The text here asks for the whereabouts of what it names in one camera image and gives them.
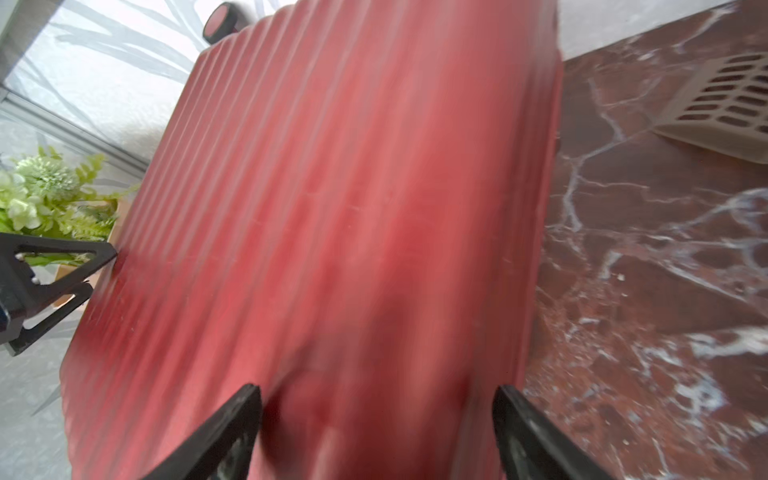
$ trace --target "ribbed suitcase shell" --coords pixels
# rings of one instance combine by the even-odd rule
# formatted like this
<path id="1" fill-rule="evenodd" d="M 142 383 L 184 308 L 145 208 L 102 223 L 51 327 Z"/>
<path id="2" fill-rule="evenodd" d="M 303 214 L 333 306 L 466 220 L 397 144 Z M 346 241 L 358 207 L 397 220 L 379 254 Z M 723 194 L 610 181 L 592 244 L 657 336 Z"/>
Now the ribbed suitcase shell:
<path id="1" fill-rule="evenodd" d="M 251 478 L 498 478 L 561 59 L 554 0 L 300 0 L 203 52 L 61 367 L 74 478 L 246 382 Z"/>

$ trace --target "beige vent grille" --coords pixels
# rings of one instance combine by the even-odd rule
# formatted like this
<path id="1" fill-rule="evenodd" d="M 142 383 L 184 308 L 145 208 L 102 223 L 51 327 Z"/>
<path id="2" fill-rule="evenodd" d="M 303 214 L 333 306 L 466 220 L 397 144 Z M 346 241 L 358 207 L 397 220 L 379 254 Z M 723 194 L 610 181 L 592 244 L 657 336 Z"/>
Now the beige vent grille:
<path id="1" fill-rule="evenodd" d="M 768 53 L 708 61 L 677 92 L 654 130 L 768 164 Z"/>

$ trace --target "red marble floor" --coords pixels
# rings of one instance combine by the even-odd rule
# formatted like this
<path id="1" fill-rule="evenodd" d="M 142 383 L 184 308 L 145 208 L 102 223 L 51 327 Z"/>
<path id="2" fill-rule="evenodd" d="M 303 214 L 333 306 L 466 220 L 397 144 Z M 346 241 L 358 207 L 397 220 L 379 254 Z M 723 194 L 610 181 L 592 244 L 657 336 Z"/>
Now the red marble floor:
<path id="1" fill-rule="evenodd" d="M 615 478 L 768 478 L 768 165 L 650 131 L 768 1 L 566 63 L 526 396 Z"/>

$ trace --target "plant pot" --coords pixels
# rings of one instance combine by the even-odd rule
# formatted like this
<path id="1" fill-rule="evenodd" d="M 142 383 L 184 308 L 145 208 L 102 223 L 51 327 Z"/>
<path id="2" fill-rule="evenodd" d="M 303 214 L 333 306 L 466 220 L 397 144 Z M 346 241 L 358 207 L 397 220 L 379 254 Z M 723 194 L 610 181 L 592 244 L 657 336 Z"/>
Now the plant pot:
<path id="1" fill-rule="evenodd" d="M 120 199 L 118 200 L 118 219 L 114 222 L 114 226 L 112 227 L 112 231 L 109 233 L 109 237 L 107 238 L 107 242 L 114 244 L 118 240 L 118 237 L 120 236 L 120 232 L 123 230 L 123 224 L 125 222 L 125 217 L 128 215 L 128 211 L 131 209 L 131 200 L 125 200 Z M 76 266 L 70 266 L 70 265 L 59 265 L 56 269 L 56 277 L 54 281 L 63 278 L 67 276 L 69 273 L 74 272 L 77 269 Z M 101 271 L 94 273 L 90 277 L 88 277 L 86 282 L 90 283 L 92 287 L 96 288 L 96 283 L 98 282 L 99 273 Z M 53 307 L 58 308 L 65 303 L 69 301 L 69 299 L 72 298 L 72 295 L 64 295 L 63 297 L 59 298 L 55 302 L 53 302 Z M 85 306 L 88 304 L 88 302 L 83 303 L 80 305 L 77 310 L 85 310 Z"/>

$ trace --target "black metal bracket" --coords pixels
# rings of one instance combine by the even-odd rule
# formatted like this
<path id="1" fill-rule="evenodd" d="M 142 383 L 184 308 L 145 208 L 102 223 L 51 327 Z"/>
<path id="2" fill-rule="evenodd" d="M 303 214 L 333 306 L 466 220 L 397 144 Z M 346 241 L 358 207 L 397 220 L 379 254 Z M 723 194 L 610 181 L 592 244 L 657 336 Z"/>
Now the black metal bracket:
<path id="1" fill-rule="evenodd" d="M 25 254 L 89 253 L 88 262 L 49 285 L 36 281 Z M 81 242 L 0 233 L 0 343 L 12 356 L 25 351 L 91 296 L 85 280 L 117 256 L 106 242 Z M 40 313 L 64 295 L 74 295 L 40 323 L 26 329 L 24 321 Z"/>
<path id="2" fill-rule="evenodd" d="M 493 431 L 507 480 L 613 480 L 513 386 L 496 389 Z"/>
<path id="3" fill-rule="evenodd" d="M 261 412 L 259 387 L 240 387 L 143 480 L 246 480 Z"/>

